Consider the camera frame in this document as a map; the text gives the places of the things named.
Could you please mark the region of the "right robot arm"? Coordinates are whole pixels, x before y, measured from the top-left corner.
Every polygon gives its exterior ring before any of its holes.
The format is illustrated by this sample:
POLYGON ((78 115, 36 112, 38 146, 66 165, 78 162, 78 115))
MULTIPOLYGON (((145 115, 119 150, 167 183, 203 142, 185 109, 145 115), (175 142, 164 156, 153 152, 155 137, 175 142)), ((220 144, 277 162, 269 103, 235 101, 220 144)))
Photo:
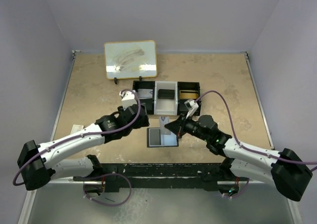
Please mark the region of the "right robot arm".
POLYGON ((211 153, 224 157, 228 163, 220 168, 220 174, 226 180, 235 176, 257 180, 299 202, 312 179, 312 171, 293 150, 277 151, 237 142, 219 130, 211 115, 202 115, 198 120, 182 115, 165 128, 178 138, 190 134, 203 140, 211 153))

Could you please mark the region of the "black leather card holder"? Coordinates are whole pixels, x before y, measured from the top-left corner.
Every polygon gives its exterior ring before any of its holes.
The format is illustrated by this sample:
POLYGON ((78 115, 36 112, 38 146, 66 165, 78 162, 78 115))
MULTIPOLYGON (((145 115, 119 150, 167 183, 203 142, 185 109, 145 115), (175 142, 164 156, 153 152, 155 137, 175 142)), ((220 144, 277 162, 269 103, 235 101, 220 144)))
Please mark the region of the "black leather card holder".
POLYGON ((162 134, 160 128, 147 128, 147 147, 165 148, 178 147, 179 141, 175 134, 162 134))

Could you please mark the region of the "silver VIP card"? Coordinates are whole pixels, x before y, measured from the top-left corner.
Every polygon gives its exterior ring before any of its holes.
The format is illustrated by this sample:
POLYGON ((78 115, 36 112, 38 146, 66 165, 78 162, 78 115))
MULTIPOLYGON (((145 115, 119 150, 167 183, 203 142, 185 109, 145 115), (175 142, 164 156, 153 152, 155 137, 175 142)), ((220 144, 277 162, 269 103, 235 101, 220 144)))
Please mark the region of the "silver VIP card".
POLYGON ((171 132, 165 128, 165 125, 170 123, 168 116, 160 116, 159 117, 159 125, 160 125, 160 133, 161 135, 170 135, 171 132))

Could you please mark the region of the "white board with yellow rim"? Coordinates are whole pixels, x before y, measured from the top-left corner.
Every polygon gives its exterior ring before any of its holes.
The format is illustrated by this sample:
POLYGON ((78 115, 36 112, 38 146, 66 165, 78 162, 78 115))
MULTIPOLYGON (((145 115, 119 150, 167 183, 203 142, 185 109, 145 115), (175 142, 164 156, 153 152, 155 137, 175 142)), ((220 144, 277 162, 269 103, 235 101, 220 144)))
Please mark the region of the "white board with yellow rim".
POLYGON ((158 74, 154 40, 107 42, 104 56, 109 80, 153 78, 158 74))

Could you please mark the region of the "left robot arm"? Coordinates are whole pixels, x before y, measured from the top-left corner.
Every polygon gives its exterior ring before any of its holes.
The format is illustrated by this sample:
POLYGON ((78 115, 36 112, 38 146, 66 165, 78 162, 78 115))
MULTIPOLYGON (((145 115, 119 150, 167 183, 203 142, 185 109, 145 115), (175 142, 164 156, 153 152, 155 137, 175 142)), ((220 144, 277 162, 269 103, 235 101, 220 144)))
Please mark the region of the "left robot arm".
POLYGON ((41 144, 28 141, 18 157, 19 171, 13 185, 24 185, 26 190, 32 191, 63 177, 79 176, 97 180, 102 175, 97 157, 87 155, 78 160, 69 157, 88 148, 119 140, 132 130, 149 125, 144 105, 134 104, 127 108, 119 106, 116 112, 104 115, 83 130, 63 138, 41 144))

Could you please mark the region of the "black white card sorting tray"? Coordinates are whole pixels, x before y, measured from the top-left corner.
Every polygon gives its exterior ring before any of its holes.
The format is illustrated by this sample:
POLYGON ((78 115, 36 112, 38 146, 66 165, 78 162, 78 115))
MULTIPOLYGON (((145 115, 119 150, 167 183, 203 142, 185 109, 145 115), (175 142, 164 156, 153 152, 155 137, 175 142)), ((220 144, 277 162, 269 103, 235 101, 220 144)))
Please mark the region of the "black white card sorting tray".
POLYGON ((150 115, 187 113, 189 107, 185 102, 201 94, 199 82, 134 81, 132 89, 150 115))

